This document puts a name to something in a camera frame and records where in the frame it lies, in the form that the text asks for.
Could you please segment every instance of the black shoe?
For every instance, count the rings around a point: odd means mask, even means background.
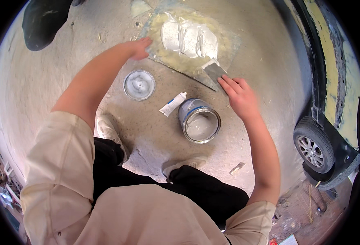
[[[71,5],[73,7],[77,7],[78,5],[82,4],[85,0],[73,0],[73,2],[71,3]]]
[[[25,9],[22,29],[31,51],[48,46],[66,22],[73,0],[31,0]]]

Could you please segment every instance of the person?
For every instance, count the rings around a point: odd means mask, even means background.
[[[151,43],[141,38],[99,54],[52,108],[27,155],[27,184],[20,195],[32,244],[266,245],[280,166],[244,79],[223,76],[218,82],[248,132],[255,173],[250,198],[198,170],[206,156],[163,164],[168,183],[128,171],[122,163],[129,152],[113,118],[102,115],[95,123],[98,105],[121,67],[128,59],[148,57]],[[101,138],[93,137],[95,124]]]

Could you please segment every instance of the dark pants leg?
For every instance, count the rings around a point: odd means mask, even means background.
[[[148,176],[134,174],[119,166],[124,154],[119,144],[94,138],[94,145],[94,203],[100,194],[111,187],[156,184],[188,197],[201,207],[220,229],[225,229],[226,219],[244,208],[248,202],[248,195],[242,189],[222,183],[193,167],[182,166],[173,170],[173,184],[158,183]]]

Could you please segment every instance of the right hand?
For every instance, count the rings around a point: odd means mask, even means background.
[[[149,56],[149,53],[145,51],[145,49],[152,43],[152,39],[150,37],[144,37],[138,39],[136,41],[128,41],[124,44],[128,45],[132,51],[132,60],[142,60]]]
[[[244,79],[223,75],[217,81],[228,94],[230,106],[241,120],[247,121],[260,115],[256,96]]]

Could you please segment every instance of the putty knife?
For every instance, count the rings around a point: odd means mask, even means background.
[[[218,87],[218,89],[223,94],[227,95],[225,90],[221,87],[221,85],[217,81],[218,77],[221,77],[222,75],[227,75],[226,71],[222,69],[222,67],[220,66],[220,63],[216,59],[212,58],[209,62],[202,65],[202,69],[212,79],[212,81]]]

